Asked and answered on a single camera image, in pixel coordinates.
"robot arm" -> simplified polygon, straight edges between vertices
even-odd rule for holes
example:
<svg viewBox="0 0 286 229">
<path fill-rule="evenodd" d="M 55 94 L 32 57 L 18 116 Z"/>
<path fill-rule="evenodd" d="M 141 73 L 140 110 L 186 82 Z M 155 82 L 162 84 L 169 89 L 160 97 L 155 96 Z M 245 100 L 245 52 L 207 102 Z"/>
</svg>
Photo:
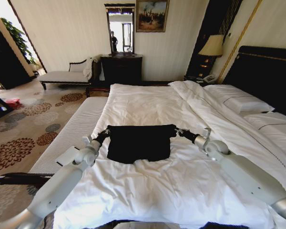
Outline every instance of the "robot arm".
<svg viewBox="0 0 286 229">
<path fill-rule="evenodd" d="M 74 159 L 64 165 L 51 179 L 49 179 L 36 193 L 30 205 L 20 214 L 0 223 L 0 229 L 35 229 L 48 214 L 66 199 L 76 184 L 80 181 L 83 171 L 94 165 L 99 155 L 99 149 L 108 131 L 99 133 L 96 139 L 86 138 L 86 147 L 73 150 Z"/>
<path fill-rule="evenodd" d="M 189 130 L 179 128 L 176 131 L 179 136 L 188 138 L 207 156 L 217 161 L 236 183 L 270 205 L 286 219 L 286 191 L 274 177 L 245 157 L 229 151 L 224 142 L 211 141 L 209 139 L 210 129 L 207 129 L 205 136 L 195 135 Z M 92 140 L 90 136 L 87 137 L 87 146 L 84 149 L 70 148 L 68 151 L 77 150 L 73 152 L 75 156 L 67 156 L 67 160 L 63 163 L 64 166 L 39 189 L 31 204 L 20 214 L 0 223 L 0 229 L 37 228 L 42 219 L 66 199 L 81 179 L 83 171 L 94 165 L 99 148 L 108 136 L 108 130 L 104 130 L 96 139 Z"/>
<path fill-rule="evenodd" d="M 208 157 L 218 162 L 243 189 L 270 205 L 286 219 L 286 191 L 278 180 L 244 156 L 231 152 L 224 142 L 210 140 L 209 128 L 206 128 L 205 136 L 194 135 L 188 130 L 179 129 L 178 132 L 179 136 L 188 138 Z"/>
</svg>

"white blanket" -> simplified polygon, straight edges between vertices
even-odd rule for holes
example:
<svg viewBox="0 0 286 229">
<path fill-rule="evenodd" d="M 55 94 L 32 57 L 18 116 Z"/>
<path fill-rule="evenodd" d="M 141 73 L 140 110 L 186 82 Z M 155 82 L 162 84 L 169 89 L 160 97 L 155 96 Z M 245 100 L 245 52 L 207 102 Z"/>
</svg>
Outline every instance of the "white blanket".
<svg viewBox="0 0 286 229">
<path fill-rule="evenodd" d="M 211 127 L 211 138 L 223 140 L 286 188 L 284 153 L 193 82 L 174 82 L 171 87 L 112 85 L 92 136 L 107 125 L 166 124 L 193 133 Z M 208 221 L 259 229 L 274 226 L 267 205 L 246 193 L 189 140 L 171 138 L 168 159 L 133 165 L 107 159 L 109 142 L 105 140 L 95 165 L 56 210 L 55 229 L 94 228 L 115 219 L 173 222 L 185 228 L 200 228 Z"/>
</svg>

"dresser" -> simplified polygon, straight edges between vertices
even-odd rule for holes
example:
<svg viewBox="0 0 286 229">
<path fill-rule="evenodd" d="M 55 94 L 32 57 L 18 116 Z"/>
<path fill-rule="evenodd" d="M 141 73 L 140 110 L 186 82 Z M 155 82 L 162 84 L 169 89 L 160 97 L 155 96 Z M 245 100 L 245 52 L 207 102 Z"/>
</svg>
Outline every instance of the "dresser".
<svg viewBox="0 0 286 229">
<path fill-rule="evenodd" d="M 109 84 L 140 85 L 142 59 L 142 55 L 137 54 L 101 56 L 105 81 Z"/>
</svg>

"framed painting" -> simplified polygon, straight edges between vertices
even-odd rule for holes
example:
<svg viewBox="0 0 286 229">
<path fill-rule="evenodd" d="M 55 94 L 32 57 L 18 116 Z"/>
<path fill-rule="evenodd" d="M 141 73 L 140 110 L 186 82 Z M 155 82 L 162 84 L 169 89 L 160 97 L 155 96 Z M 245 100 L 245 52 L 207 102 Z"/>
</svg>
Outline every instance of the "framed painting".
<svg viewBox="0 0 286 229">
<path fill-rule="evenodd" d="M 165 32 L 169 0 L 137 0 L 137 32 Z"/>
</svg>

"floral carpet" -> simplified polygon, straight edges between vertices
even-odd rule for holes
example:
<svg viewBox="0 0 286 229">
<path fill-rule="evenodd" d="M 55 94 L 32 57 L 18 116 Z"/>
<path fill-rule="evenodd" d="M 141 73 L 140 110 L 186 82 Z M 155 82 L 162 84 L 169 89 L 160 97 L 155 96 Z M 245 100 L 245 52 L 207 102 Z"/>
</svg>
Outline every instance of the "floral carpet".
<svg viewBox="0 0 286 229">
<path fill-rule="evenodd" d="M 47 85 L 36 79 L 10 90 L 0 90 L 3 100 L 19 98 L 16 109 L 0 118 L 0 175 L 28 172 L 78 107 L 85 86 Z M 24 210 L 36 192 L 26 185 L 0 186 L 0 222 Z M 47 227 L 51 228 L 52 215 Z"/>
</svg>

